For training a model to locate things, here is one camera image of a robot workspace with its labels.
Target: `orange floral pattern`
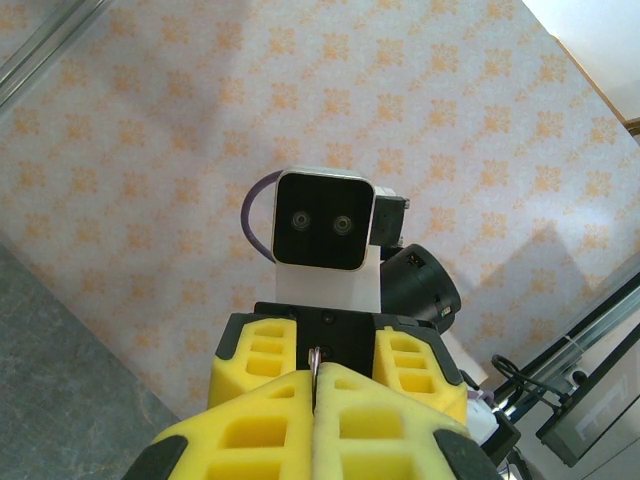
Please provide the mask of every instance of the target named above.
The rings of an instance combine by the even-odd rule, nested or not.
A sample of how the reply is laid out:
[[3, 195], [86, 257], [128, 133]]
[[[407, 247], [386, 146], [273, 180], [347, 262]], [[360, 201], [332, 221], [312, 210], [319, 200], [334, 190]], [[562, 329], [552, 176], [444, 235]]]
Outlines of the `orange floral pattern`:
[[365, 3], [114, 3], [0, 117], [2, 238], [181, 416], [229, 314], [275, 300], [238, 220], [274, 170], [409, 197], [479, 363], [535, 356], [640, 250], [639, 149], [521, 2]]

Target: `camera module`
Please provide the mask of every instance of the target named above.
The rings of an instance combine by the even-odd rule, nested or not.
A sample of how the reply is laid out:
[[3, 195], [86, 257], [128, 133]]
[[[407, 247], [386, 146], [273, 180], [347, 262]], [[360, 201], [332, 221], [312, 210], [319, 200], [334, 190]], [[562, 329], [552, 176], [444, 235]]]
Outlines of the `camera module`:
[[311, 225], [311, 217], [307, 212], [296, 212], [291, 219], [291, 225], [299, 232], [304, 232]]
[[351, 231], [351, 227], [353, 226], [351, 219], [345, 215], [340, 215], [336, 218], [335, 222], [333, 222], [333, 231], [338, 235], [346, 235]]

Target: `depth camera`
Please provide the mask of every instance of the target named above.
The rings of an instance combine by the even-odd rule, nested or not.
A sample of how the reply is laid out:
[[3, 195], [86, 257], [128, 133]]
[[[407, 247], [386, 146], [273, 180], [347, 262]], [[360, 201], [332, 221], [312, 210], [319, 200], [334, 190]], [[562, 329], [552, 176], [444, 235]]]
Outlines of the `depth camera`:
[[374, 200], [373, 185], [353, 172], [286, 170], [276, 186], [274, 258], [357, 270], [366, 258]]

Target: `black cable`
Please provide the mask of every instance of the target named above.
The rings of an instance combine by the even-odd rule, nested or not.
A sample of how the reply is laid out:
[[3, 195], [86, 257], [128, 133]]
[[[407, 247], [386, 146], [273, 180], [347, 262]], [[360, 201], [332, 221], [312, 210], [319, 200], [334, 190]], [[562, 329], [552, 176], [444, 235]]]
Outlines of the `black cable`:
[[[519, 392], [519, 394], [522, 394], [522, 391], [524, 392], [528, 392], [529, 394], [533, 395], [534, 397], [536, 397], [539, 401], [541, 401], [542, 403], [544, 403], [545, 405], [548, 405], [549, 407], [551, 407], [553, 409], [554, 412], [558, 412], [560, 410], [560, 406], [558, 405], [554, 405], [553, 403], [549, 402], [548, 400], [546, 400], [543, 397], [544, 392], [549, 391], [555, 395], [557, 395], [561, 401], [564, 401], [567, 397], [566, 394], [562, 393], [560, 390], [550, 386], [550, 385], [546, 385], [542, 382], [538, 382], [537, 380], [533, 380], [530, 377], [527, 377], [526, 375], [523, 375], [520, 372], [520, 369], [508, 358], [505, 358], [501, 355], [494, 355], [491, 358], [491, 364], [493, 365], [493, 367], [498, 370], [498, 372], [500, 372], [507, 380], [509, 380], [512, 383], [515, 383], [518, 387], [518, 389], [520, 389], [521, 391]], [[535, 390], [531, 390], [529, 388], [527, 388], [526, 383], [531, 383], [533, 385], [537, 385], [539, 388], [535, 389]]]
[[533, 378], [531, 378], [531, 377], [529, 377], [529, 376], [527, 376], [527, 375], [524, 375], [524, 374], [520, 371], [520, 369], [519, 369], [519, 368], [518, 368], [518, 367], [517, 367], [517, 366], [516, 366], [516, 365], [515, 365], [511, 360], [509, 360], [508, 358], [505, 358], [505, 357], [503, 357], [503, 356], [501, 356], [501, 355], [494, 355], [494, 356], [493, 356], [493, 358], [491, 359], [491, 363], [493, 363], [493, 365], [494, 365], [494, 367], [495, 367], [495, 366], [496, 366], [496, 364], [494, 363], [494, 360], [495, 360], [496, 362], [498, 362], [500, 365], [505, 365], [505, 366], [506, 366], [505, 370], [506, 370], [509, 374], [511, 374], [511, 375], [512, 375], [512, 376], [514, 376], [514, 377], [519, 378], [520, 380], [523, 380], [523, 381], [525, 381], [525, 382], [528, 382], [528, 383], [532, 383], [532, 384], [534, 384], [534, 385], [537, 385], [537, 386], [539, 386], [540, 388], [543, 388], [543, 389], [545, 389], [545, 390], [547, 390], [547, 391], [549, 391], [549, 392], [551, 392], [551, 393], [553, 393], [553, 394], [557, 395], [557, 396], [558, 396], [558, 398], [560, 398], [560, 399], [565, 399], [565, 398], [568, 396], [566, 393], [561, 392], [560, 390], [558, 390], [558, 389], [557, 389], [557, 388], [555, 388], [555, 387], [552, 387], [551, 385], [548, 385], [548, 384], [546, 384], [546, 383], [539, 382], [539, 381], [534, 380]]
[[522, 477], [522, 480], [533, 480], [533, 475], [531, 475], [529, 465], [518, 447], [514, 446], [511, 449], [511, 452], [507, 455], [507, 462], [515, 465], [518, 469], [518, 473]]
[[507, 474], [507, 478], [511, 480], [511, 467], [509, 466], [509, 460], [507, 460], [506, 466], [498, 472], [498, 475], [502, 476], [505, 473]]
[[508, 409], [509, 407], [511, 407], [512, 405], [515, 405], [516, 403], [518, 403], [520, 401], [520, 399], [522, 398], [522, 394], [524, 393], [524, 390], [522, 388], [520, 388], [519, 386], [516, 386], [515, 390], [513, 391], [513, 393], [509, 396], [509, 398], [507, 399], [507, 403], [504, 406], [504, 410]]
[[522, 400], [518, 400], [517, 402], [514, 402], [514, 404], [515, 403], [517, 403], [518, 408], [512, 411], [509, 415], [509, 420], [511, 420], [511, 423], [514, 425], [536, 406], [538, 399], [535, 395], [527, 394]]

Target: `white camera housing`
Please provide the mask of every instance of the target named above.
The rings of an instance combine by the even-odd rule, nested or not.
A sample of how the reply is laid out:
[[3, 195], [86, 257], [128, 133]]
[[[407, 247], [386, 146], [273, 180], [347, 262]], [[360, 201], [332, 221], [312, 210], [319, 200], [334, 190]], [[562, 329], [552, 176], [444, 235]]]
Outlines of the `white camera housing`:
[[271, 243], [278, 303], [380, 312], [380, 247], [369, 245], [377, 191], [393, 193], [349, 170], [280, 175]]

